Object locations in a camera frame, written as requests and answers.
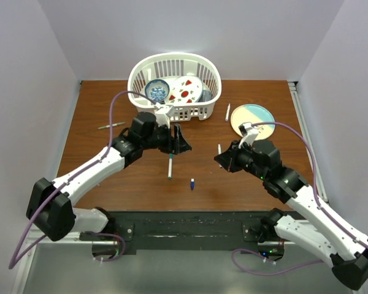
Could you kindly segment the white pen with teal tip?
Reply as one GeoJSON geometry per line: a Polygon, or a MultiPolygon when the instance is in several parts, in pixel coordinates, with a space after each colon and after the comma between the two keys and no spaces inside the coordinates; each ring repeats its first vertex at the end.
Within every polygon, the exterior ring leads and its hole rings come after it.
{"type": "Polygon", "coordinates": [[[168,179],[171,179],[172,178],[172,161],[173,161],[173,158],[172,157],[169,157],[169,160],[168,160],[168,171],[167,171],[167,178],[168,179]]]}

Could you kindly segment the white pen with blue end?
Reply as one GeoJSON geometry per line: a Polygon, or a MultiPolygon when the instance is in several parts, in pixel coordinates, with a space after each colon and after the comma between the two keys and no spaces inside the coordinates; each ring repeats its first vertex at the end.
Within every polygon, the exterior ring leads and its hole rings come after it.
{"type": "Polygon", "coordinates": [[[224,117],[225,122],[229,121],[230,111],[231,111],[231,104],[229,103],[228,106],[227,106],[227,109],[226,109],[225,117],[224,117]]]}

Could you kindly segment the white pen with dark-blue tip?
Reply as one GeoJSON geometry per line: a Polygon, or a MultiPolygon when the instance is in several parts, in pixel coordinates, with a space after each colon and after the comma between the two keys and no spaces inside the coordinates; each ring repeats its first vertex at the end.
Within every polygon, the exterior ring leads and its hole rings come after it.
{"type": "Polygon", "coordinates": [[[218,143],[218,155],[221,154],[221,145],[218,143]]]}

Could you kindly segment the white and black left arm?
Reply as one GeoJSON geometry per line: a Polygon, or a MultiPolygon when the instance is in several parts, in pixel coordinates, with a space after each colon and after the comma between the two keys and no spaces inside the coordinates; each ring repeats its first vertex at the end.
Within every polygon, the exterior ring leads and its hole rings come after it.
{"type": "Polygon", "coordinates": [[[27,218],[51,241],[59,241],[71,232],[93,232],[108,240],[118,231],[116,220],[102,208],[78,209],[76,203],[92,188],[118,173],[148,149],[178,155],[191,151],[179,124],[160,124],[152,113],[141,112],[130,127],[112,138],[100,153],[68,174],[34,184],[27,218]]]}

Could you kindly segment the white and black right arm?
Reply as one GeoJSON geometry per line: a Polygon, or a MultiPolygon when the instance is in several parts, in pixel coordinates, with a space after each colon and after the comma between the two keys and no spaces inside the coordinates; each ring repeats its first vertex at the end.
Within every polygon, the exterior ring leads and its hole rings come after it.
{"type": "Polygon", "coordinates": [[[274,208],[261,219],[260,241],[278,237],[294,242],[327,264],[351,290],[368,280],[368,236],[343,220],[313,191],[297,171],[282,163],[280,151],[269,140],[252,145],[233,141],[215,161],[227,172],[241,170],[259,178],[267,193],[287,204],[311,226],[301,225],[274,208]]]}

